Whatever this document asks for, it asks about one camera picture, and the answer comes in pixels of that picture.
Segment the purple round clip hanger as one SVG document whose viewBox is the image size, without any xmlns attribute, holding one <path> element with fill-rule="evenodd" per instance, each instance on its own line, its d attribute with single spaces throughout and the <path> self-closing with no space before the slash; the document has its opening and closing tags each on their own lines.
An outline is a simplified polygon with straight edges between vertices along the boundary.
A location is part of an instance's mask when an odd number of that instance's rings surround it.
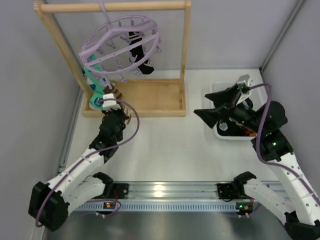
<svg viewBox="0 0 320 240">
<path fill-rule="evenodd" d="M 79 53 L 84 76 L 84 66 L 96 75 L 105 76 L 108 81 L 114 77 L 118 82 L 126 82 L 125 75 L 129 72 L 142 75 L 137 66 L 146 59 L 150 59 L 152 64 L 152 55 L 161 50 L 158 24 L 152 18 L 139 14 L 110 18 L 103 1 L 99 1 L 99 6 L 105 22 L 89 34 Z M 130 45 L 129 32 L 138 32 L 142 41 Z M 130 50 L 140 45 L 143 45 L 145 57 L 131 63 Z"/>
</svg>

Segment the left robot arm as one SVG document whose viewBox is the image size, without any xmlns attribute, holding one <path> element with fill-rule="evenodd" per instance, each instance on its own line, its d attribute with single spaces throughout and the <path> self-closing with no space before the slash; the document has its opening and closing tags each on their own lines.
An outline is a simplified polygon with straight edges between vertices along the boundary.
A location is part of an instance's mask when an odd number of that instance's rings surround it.
<svg viewBox="0 0 320 240">
<path fill-rule="evenodd" d="M 79 159 L 53 179 L 46 183 L 39 181 L 32 188 L 28 214 L 52 232 L 79 206 L 112 192 L 114 180 L 95 170 L 118 150 L 128 116 L 121 109 L 103 114 L 98 135 Z"/>
</svg>

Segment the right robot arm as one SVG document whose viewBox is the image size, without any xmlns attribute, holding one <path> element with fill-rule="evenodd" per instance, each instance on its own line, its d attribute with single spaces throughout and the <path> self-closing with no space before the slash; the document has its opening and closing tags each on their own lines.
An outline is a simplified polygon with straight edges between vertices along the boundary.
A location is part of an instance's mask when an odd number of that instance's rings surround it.
<svg viewBox="0 0 320 240">
<path fill-rule="evenodd" d="M 281 127 L 288 122 L 284 107 L 270 97 L 258 110 L 243 105 L 257 87 L 234 84 L 225 90 L 207 93 L 205 97 L 213 102 L 214 108 L 196 109 L 194 113 L 210 128 L 230 120 L 256 133 L 251 143 L 258 160 L 273 171 L 288 200 L 249 171 L 232 181 L 237 197 L 258 201 L 277 217 L 291 239 L 318 240 L 320 198 L 301 170 L 291 144 L 281 132 Z"/>
</svg>

